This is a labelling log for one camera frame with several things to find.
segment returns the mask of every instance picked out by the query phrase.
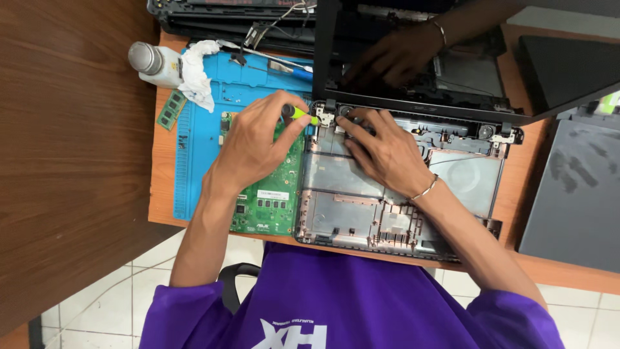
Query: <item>black chair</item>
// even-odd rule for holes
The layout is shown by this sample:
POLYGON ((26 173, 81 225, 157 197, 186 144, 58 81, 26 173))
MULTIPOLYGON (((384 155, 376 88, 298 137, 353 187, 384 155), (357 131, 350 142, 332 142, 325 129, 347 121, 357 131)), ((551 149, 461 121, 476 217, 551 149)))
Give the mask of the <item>black chair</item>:
POLYGON ((229 265, 222 269, 218 275, 218 281, 224 283, 224 291, 222 292, 222 301, 224 306, 228 308, 233 314, 237 312, 241 302, 239 302, 239 296, 237 295, 237 286, 235 285, 235 278, 237 275, 249 275, 259 276, 260 267, 250 263, 239 263, 229 265))

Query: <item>purple shirt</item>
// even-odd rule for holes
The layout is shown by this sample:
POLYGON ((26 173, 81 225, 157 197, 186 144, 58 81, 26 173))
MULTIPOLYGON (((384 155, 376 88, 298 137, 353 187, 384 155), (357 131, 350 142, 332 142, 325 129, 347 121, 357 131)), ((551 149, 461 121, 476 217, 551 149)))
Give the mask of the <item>purple shirt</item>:
POLYGON ((424 269, 268 243, 233 316, 215 282, 158 286, 140 348, 563 348, 538 303, 489 291, 463 309, 424 269))

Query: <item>white cloth rag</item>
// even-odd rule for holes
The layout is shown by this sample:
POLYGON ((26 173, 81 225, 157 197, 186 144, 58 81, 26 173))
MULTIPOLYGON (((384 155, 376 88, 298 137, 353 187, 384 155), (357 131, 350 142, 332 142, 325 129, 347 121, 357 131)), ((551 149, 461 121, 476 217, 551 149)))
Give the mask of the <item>white cloth rag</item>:
POLYGON ((190 47, 181 56, 183 60, 183 83, 179 91, 190 101, 213 112, 215 103, 211 95, 211 79, 207 78, 202 59, 204 55, 219 52, 218 44, 213 40, 202 40, 190 47))

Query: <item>barcode sticker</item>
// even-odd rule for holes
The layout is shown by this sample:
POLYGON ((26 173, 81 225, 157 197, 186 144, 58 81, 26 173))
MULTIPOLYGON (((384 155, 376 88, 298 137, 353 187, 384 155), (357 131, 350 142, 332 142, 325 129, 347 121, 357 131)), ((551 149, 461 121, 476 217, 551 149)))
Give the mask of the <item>barcode sticker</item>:
POLYGON ((281 191, 259 190, 256 196, 261 199, 288 200, 288 193, 281 191))

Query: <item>white bottle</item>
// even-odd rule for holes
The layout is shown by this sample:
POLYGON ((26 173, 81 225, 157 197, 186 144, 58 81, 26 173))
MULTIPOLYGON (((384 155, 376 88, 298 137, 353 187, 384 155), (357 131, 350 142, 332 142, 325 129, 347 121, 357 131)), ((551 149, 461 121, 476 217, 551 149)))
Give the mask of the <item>white bottle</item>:
POLYGON ((183 83, 181 54, 165 46, 137 41, 129 48, 129 63, 139 71, 140 79, 163 88, 183 83))

